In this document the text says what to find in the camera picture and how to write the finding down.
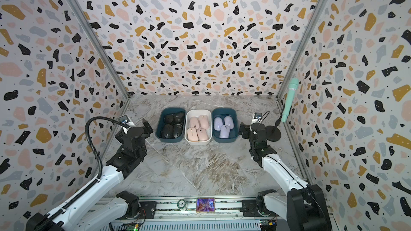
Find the purple mouse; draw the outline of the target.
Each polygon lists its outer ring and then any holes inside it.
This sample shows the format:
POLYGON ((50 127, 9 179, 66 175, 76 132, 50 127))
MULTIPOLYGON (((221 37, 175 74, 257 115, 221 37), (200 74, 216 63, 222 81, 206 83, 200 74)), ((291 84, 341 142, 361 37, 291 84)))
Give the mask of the purple mouse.
POLYGON ((220 139, 228 139, 230 137, 230 131, 231 131, 230 126, 227 126, 227 125, 221 126, 219 138, 220 139))
POLYGON ((234 121, 230 115, 224 117, 224 125, 230 127, 230 129, 234 128, 234 121))
POLYGON ((224 122, 223 122, 223 120, 222 120, 222 118, 221 117, 216 117, 215 119, 214 119, 214 125, 213 125, 213 127, 214 127, 214 130, 215 131, 220 131, 221 129, 222 129, 222 126, 224 125, 224 122))

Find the black mouse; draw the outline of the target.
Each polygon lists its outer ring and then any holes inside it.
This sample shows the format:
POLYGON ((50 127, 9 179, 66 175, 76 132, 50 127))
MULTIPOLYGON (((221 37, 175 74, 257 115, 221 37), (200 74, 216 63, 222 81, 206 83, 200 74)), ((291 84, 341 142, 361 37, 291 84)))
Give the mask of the black mouse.
POLYGON ((175 124, 175 122, 174 122, 174 114, 166 114, 165 116, 164 116, 164 123, 167 125, 167 124, 169 124, 169 125, 174 125, 175 124))
POLYGON ((173 126, 173 137, 175 139, 179 138, 183 133, 183 125, 182 124, 175 124, 173 126))
POLYGON ((184 112, 177 112, 174 114, 174 122, 176 124, 182 124, 185 119, 185 113, 184 112))
POLYGON ((161 130, 161 137, 163 139, 173 139, 174 138, 173 125, 165 124, 161 130))

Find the pink mouse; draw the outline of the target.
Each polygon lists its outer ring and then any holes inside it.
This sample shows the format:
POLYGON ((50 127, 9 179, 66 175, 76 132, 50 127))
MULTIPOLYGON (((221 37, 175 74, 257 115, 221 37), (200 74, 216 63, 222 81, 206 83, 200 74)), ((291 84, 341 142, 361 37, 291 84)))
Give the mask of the pink mouse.
POLYGON ((198 134, 195 128, 188 128, 186 131, 187 139, 191 142, 198 142, 198 134))
POLYGON ((193 128, 193 129, 196 129, 196 130, 201 128, 200 121, 199 121, 198 117, 191 117, 189 119, 188 123, 189 123, 189 128, 193 128))
POLYGON ((207 115, 202 114, 198 116, 198 120, 201 128, 208 129, 210 127, 209 118, 207 115))
POLYGON ((197 130, 198 141, 207 141, 209 140, 209 136, 207 130, 204 128, 199 128, 197 130))

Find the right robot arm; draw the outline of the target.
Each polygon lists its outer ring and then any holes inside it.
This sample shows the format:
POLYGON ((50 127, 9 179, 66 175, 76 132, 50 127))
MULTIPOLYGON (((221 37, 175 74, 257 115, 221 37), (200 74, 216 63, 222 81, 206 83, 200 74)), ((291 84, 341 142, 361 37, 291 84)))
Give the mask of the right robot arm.
POLYGON ((332 224, 322 189, 296 175, 268 145, 265 126, 241 124, 239 134, 250 143, 252 160, 269 173, 286 193, 274 190, 258 193, 256 206, 262 215, 274 213, 286 220, 291 231, 330 231, 332 224))

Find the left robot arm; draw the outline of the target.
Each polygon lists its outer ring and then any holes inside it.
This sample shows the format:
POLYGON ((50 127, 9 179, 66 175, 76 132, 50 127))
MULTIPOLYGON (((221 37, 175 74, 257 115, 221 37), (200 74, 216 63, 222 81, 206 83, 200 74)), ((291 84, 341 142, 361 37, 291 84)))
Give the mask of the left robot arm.
POLYGON ((45 215, 37 213, 27 224, 28 231, 98 231, 105 226, 111 226, 112 221, 119 218, 147 219, 150 212, 145 210, 137 195, 122 191, 105 206, 89 214, 89 210, 106 195, 108 191, 124 181, 147 156, 146 138, 153 129, 147 120, 137 127, 127 116, 118 120, 108 117, 93 117, 85 125, 86 140, 97 160, 98 173, 94 179, 78 190, 65 202, 50 210, 45 215), (106 120, 122 127, 116 134, 121 147, 106 164, 95 148, 90 125, 95 120, 106 120))

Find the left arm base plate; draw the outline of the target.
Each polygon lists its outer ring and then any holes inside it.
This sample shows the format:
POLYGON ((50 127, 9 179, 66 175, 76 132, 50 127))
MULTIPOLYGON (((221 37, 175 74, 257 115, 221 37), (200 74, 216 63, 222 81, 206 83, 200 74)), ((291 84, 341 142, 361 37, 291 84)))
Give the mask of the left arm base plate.
POLYGON ((157 202, 132 202, 128 205, 126 213, 120 219, 127 220, 146 220, 154 219, 157 202))

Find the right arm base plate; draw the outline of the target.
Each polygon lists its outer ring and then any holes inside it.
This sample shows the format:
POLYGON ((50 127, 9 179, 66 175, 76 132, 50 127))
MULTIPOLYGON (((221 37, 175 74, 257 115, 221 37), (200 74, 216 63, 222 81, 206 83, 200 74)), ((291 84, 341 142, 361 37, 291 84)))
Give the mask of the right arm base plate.
POLYGON ((242 200, 240 212, 243 213, 244 217, 286 218, 287 204, 275 198, 268 198, 263 201, 257 199, 242 200))

